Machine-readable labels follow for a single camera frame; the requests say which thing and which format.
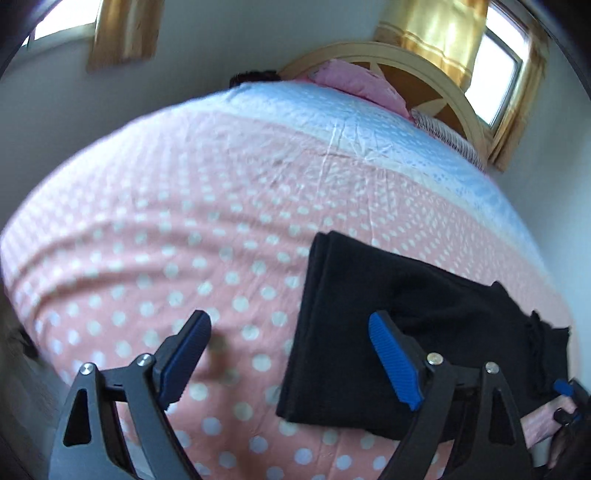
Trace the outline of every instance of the pink pillow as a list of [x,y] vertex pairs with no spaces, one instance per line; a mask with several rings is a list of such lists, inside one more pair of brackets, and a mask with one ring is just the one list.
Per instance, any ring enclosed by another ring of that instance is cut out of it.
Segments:
[[318,84],[377,103],[412,122],[406,102],[387,80],[374,72],[344,60],[324,62],[318,72],[310,75]]

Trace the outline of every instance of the wrinkled sheet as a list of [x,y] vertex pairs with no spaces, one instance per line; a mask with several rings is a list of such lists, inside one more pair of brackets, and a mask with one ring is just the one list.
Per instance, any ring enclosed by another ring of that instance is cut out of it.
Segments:
[[395,442],[275,415],[309,247],[329,230],[499,280],[524,311],[571,324],[486,176],[393,113],[297,82],[242,85],[91,145],[29,196],[0,255],[19,318],[65,382],[84,361],[153,352],[208,312],[212,341],[167,412],[203,476],[370,480]]

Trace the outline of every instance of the yellow curtain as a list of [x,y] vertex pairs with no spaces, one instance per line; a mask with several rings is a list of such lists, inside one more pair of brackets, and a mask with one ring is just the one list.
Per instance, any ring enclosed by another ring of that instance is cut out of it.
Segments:
[[530,51],[521,67],[517,85],[503,120],[492,141],[489,164],[504,171],[513,152],[517,148],[527,125],[531,107],[535,102],[538,87],[544,79],[546,58],[548,56],[548,35],[539,24],[530,27],[528,32]]
[[102,0],[88,69],[154,56],[164,0]]
[[389,0],[374,40],[406,48],[468,90],[489,0]]

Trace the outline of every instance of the black blanket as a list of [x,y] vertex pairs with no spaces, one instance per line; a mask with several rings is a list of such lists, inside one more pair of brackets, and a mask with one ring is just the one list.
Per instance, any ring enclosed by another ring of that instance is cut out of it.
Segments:
[[[288,421],[369,430],[401,439],[412,413],[400,403],[368,336],[369,315],[389,312],[426,352],[455,365],[500,365],[520,415],[556,396],[567,378],[568,329],[525,315],[503,286],[318,233],[277,414]],[[454,438],[454,405],[442,440]]]

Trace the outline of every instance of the screw head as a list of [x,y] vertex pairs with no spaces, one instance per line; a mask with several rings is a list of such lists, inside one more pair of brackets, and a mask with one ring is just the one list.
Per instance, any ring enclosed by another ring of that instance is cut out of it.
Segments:
[[93,370],[95,369],[95,365],[94,364],[84,364],[80,367],[80,373],[82,375],[88,375],[89,373],[91,373]]
[[430,365],[441,365],[443,363],[443,357],[440,353],[432,352],[427,355],[427,362]]
[[142,353],[142,355],[140,355],[137,360],[135,361],[135,363],[137,363],[139,366],[143,367],[144,365],[149,365],[152,363],[152,355],[150,355],[149,353]]
[[496,375],[501,370],[494,362],[487,362],[484,368],[486,368],[486,371],[492,375]]

